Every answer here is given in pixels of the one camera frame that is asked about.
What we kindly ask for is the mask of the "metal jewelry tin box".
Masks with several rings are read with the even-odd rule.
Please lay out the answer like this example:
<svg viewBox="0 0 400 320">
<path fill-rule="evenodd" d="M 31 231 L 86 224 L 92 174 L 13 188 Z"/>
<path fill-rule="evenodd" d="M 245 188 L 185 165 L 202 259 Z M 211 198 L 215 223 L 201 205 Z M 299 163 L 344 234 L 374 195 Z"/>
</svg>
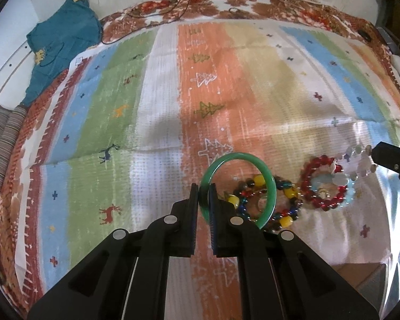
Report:
<svg viewBox="0 0 400 320">
<path fill-rule="evenodd" d="M 387 289 L 386 264 L 338 264 L 332 268 L 381 312 Z"/>
</svg>

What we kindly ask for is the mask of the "teal blue garment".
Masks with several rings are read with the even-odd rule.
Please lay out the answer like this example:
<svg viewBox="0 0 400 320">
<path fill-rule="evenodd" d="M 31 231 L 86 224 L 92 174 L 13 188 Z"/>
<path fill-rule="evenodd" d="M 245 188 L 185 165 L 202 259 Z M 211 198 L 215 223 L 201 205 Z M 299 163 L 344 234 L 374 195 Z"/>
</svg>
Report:
<svg viewBox="0 0 400 320">
<path fill-rule="evenodd" d="M 78 54 L 101 41 L 102 25 L 89 0 L 65 0 L 26 39 L 35 56 L 31 80 L 21 101 L 29 107 Z"/>
</svg>

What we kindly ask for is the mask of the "green jade bangle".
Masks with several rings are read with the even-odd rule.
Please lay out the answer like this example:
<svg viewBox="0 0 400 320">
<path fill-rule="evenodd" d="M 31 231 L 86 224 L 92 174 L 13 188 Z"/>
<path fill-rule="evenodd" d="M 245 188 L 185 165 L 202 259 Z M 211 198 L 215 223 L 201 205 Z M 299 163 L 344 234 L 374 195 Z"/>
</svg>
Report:
<svg viewBox="0 0 400 320">
<path fill-rule="evenodd" d="M 205 174 L 203 175 L 200 187 L 199 187 L 199 205 L 202 217 L 209 224 L 209 205 L 208 205 L 208 193 L 209 193 L 209 186 L 211 185 L 211 181 L 214 177 L 214 174 L 217 170 L 223 166 L 225 163 L 229 163 L 233 160 L 243 160 L 248 163 L 254 165 L 259 172 L 264 177 L 264 181 L 267 187 L 267 202 L 262 212 L 262 215 L 256 221 L 256 225 L 259 229 L 263 229 L 268 221 L 271 219 L 271 216 L 274 212 L 276 207 L 277 201 L 277 186 L 276 181 L 274 180 L 274 176 L 271 173 L 271 170 L 265 164 L 264 161 L 257 158 L 257 156 L 249 154 L 249 153 L 229 153 L 217 158 L 206 170 Z"/>
</svg>

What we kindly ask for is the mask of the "striped brown pillow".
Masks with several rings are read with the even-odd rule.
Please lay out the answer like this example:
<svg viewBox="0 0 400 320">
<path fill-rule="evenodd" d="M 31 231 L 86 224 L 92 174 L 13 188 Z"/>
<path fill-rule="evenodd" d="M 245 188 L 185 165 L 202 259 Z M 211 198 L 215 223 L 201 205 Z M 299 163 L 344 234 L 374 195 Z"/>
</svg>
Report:
<svg viewBox="0 0 400 320">
<path fill-rule="evenodd" d="M 18 105 L 13 110 L 0 105 L 0 193 L 26 114 L 27 107 L 24 105 Z"/>
</svg>

